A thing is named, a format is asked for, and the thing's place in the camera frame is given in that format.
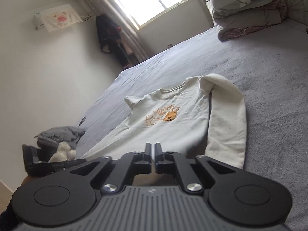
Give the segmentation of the cream long sleeve sweatshirt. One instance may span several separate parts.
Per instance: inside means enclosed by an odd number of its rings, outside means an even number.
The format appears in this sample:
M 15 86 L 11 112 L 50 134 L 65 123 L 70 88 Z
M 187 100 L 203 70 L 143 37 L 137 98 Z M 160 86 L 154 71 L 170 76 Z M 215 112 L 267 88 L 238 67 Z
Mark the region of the cream long sleeve sweatshirt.
M 219 74 L 189 77 L 171 89 L 142 98 L 128 96 L 131 111 L 116 128 L 83 155 L 86 160 L 143 151 L 159 143 L 163 151 L 186 155 L 204 139 L 205 155 L 243 168 L 246 151 L 246 106 L 240 90 Z

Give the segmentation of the dark clothes on rack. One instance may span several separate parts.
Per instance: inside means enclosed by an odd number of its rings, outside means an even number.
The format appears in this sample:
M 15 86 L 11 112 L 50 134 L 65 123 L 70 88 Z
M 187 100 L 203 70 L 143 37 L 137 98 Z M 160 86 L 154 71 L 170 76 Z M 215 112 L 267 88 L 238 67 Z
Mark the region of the dark clothes on rack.
M 122 38 L 122 28 L 106 14 L 97 16 L 95 22 L 101 51 L 113 54 L 123 69 L 129 68 L 131 66 L 129 56 L 134 52 Z

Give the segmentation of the white plush toy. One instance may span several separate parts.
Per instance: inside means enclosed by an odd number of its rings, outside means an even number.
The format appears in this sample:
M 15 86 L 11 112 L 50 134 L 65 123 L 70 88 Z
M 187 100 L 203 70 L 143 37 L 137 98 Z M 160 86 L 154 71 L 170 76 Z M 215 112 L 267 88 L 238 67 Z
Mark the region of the white plush toy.
M 74 160 L 76 150 L 72 149 L 67 142 L 60 142 L 57 151 L 51 156 L 49 162 L 64 162 Z

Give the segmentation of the grey folded garment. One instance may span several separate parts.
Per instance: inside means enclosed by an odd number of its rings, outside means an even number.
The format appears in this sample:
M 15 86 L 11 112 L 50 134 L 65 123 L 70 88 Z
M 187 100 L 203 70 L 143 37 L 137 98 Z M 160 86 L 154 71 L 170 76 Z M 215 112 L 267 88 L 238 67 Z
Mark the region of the grey folded garment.
M 54 127 L 35 136 L 37 146 L 44 151 L 56 151 L 61 142 L 66 142 L 75 150 L 85 130 L 74 126 Z

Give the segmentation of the black label on sheet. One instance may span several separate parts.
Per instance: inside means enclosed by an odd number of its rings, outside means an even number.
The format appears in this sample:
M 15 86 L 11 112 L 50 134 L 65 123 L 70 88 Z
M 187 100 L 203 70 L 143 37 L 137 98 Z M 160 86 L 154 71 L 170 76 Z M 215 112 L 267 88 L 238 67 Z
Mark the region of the black label on sheet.
M 81 126 L 82 123 L 86 120 L 86 116 L 82 118 L 82 120 L 79 122 L 78 126 Z

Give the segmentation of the grey bed sheet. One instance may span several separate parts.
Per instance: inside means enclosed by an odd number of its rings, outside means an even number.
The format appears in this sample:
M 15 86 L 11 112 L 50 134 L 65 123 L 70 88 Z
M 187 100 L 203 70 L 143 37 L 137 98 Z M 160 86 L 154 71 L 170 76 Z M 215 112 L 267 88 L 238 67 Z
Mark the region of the grey bed sheet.
M 307 230 L 307 34 L 290 19 L 226 42 L 209 29 L 123 71 L 86 112 L 77 157 L 129 116 L 126 97 L 142 98 L 208 74 L 227 78 L 244 96 L 243 168 L 287 187 L 293 207 L 286 224 Z

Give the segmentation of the folded grey pink quilt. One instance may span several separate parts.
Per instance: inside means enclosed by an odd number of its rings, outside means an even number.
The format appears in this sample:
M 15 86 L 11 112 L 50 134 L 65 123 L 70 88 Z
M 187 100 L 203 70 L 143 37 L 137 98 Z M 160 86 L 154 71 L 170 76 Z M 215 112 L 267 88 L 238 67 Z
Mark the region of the folded grey pink quilt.
M 206 5 L 221 42 L 280 24 L 288 13 L 285 0 L 207 0 Z

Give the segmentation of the sheer window curtain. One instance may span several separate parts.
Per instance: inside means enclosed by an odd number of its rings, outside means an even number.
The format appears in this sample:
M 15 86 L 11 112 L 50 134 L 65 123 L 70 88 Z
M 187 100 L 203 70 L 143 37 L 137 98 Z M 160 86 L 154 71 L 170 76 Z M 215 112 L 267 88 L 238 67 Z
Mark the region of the sheer window curtain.
M 139 62 L 143 62 L 153 56 L 147 44 L 137 33 L 137 28 L 117 5 L 115 0 L 84 0 L 86 6 L 96 16 L 105 14 L 122 29 L 124 40 L 133 50 Z

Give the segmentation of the covered wall air conditioner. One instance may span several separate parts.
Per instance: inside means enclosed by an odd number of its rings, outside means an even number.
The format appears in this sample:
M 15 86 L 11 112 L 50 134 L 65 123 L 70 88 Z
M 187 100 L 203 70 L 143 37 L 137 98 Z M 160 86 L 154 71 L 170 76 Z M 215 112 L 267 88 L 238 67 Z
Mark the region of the covered wall air conditioner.
M 80 15 L 70 4 L 45 9 L 34 14 L 32 23 L 36 30 L 45 28 L 48 33 L 68 28 L 82 22 Z

